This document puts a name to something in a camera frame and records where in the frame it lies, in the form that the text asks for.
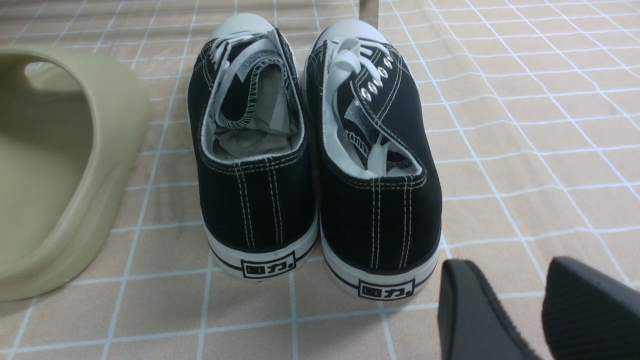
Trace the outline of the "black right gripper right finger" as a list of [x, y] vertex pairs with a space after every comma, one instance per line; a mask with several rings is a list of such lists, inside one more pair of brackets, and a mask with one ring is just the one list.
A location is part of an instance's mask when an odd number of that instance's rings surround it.
[[569, 256], [547, 271], [542, 330], [556, 360], [637, 360], [640, 294]]

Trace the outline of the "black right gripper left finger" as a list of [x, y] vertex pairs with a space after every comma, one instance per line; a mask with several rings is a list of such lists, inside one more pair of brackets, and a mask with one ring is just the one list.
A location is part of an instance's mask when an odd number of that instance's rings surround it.
[[471, 260], [442, 264], [438, 329], [443, 360], [539, 360]]

